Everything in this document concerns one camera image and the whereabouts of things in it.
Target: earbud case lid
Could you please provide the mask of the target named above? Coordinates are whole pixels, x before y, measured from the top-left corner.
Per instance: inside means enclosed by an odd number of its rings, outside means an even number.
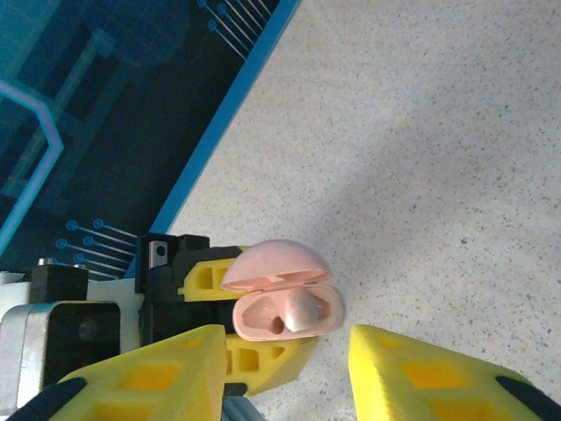
[[[325,281],[332,275],[327,263],[311,248],[289,239],[272,239],[242,252],[224,274],[222,289],[287,289]]]

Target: pink earbud case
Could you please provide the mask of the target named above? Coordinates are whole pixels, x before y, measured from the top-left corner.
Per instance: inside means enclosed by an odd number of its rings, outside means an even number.
[[[222,289],[248,291],[234,306],[236,333],[245,340],[318,336],[343,323],[339,294],[318,282],[331,278],[325,261],[295,241],[264,241],[241,253]]]

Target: speckled countertop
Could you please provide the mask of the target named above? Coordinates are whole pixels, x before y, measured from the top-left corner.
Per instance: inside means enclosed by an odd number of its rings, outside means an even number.
[[[252,399],[271,421],[355,419],[355,324],[561,402],[561,4],[303,0],[172,232],[299,240],[337,274],[346,323]]]

